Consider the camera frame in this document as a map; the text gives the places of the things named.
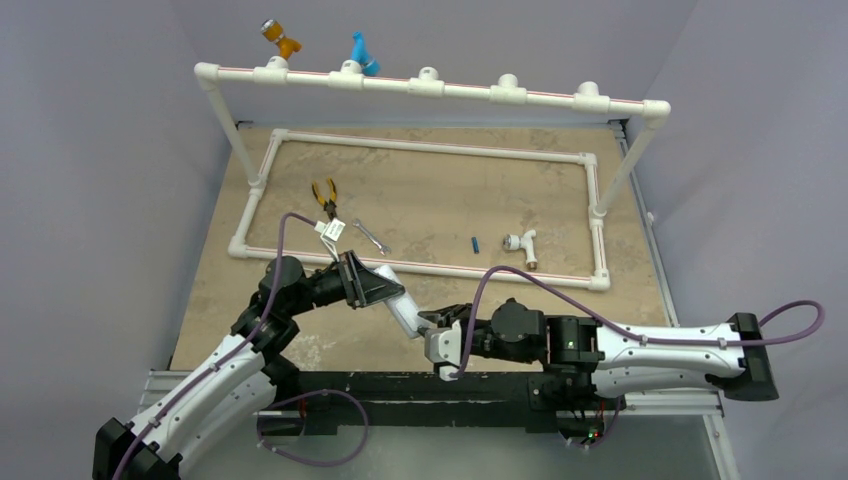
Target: metal wrench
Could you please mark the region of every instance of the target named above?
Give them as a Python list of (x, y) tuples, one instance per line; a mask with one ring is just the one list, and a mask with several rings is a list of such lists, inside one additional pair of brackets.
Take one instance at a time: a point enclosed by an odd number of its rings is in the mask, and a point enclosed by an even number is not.
[(382, 242), (377, 240), (377, 237), (375, 237), (373, 233), (369, 232), (368, 229), (365, 228), (364, 225), (362, 225), (362, 222), (360, 222), (358, 218), (353, 219), (353, 226), (358, 228), (359, 231), (361, 231), (368, 238), (368, 240), (371, 240), (371, 243), (373, 243), (374, 245), (377, 245), (377, 248), (380, 249), (380, 253), (383, 256), (392, 253), (392, 249), (389, 248), (388, 245), (383, 245)]

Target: wall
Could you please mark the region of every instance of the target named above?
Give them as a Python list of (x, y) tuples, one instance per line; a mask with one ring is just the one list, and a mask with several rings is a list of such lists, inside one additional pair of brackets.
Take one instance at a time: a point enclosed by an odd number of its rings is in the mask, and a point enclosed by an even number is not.
[[(601, 93), (641, 99), (668, 56), (695, 0), (174, 0), (199, 57), (227, 66), (265, 65), (275, 48), (259, 34), (269, 17), (303, 44), (298, 70), (338, 70), (361, 30), (380, 75), (409, 78), (424, 66), (442, 80), (491, 85), (514, 73), (531, 90), (574, 92), (594, 80)], [(284, 124), (561, 125), (600, 121), (544, 107), (314, 87), (253, 85), (224, 90), (234, 117)]]
[(848, 4), (814, 3), (699, 1), (648, 93), (672, 114), (637, 174), (681, 323), (798, 298), (829, 312), (770, 347), (779, 401), (726, 402), (744, 479), (848, 478)]
[(173, 351), (225, 141), (165, 0), (0, 7), (0, 470), (90, 478)]

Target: blue valve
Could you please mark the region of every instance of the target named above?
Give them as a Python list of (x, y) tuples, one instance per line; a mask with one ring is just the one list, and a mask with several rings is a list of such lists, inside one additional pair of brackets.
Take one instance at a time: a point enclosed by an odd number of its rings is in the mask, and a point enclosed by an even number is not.
[(362, 73), (366, 77), (376, 76), (380, 71), (380, 64), (365, 48), (365, 37), (362, 36), (362, 32), (353, 34), (353, 51), (350, 52), (350, 59), (362, 65)]

